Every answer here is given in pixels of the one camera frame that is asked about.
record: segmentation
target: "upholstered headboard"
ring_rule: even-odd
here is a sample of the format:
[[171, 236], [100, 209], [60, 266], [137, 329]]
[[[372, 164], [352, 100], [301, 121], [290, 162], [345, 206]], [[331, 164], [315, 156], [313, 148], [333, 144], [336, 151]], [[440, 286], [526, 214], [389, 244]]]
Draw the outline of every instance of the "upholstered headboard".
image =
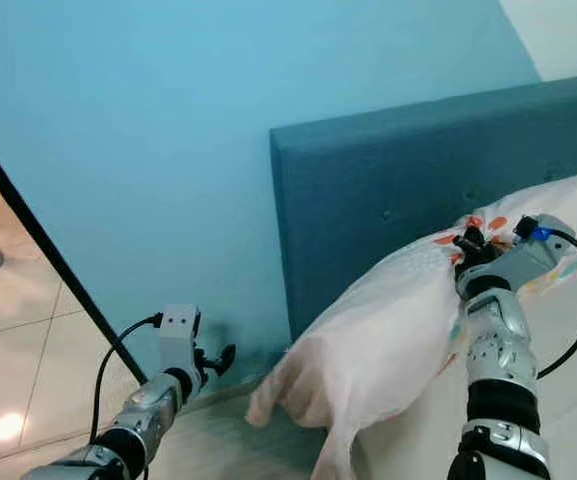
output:
[[375, 262], [577, 174], [577, 78], [271, 131], [293, 338]]

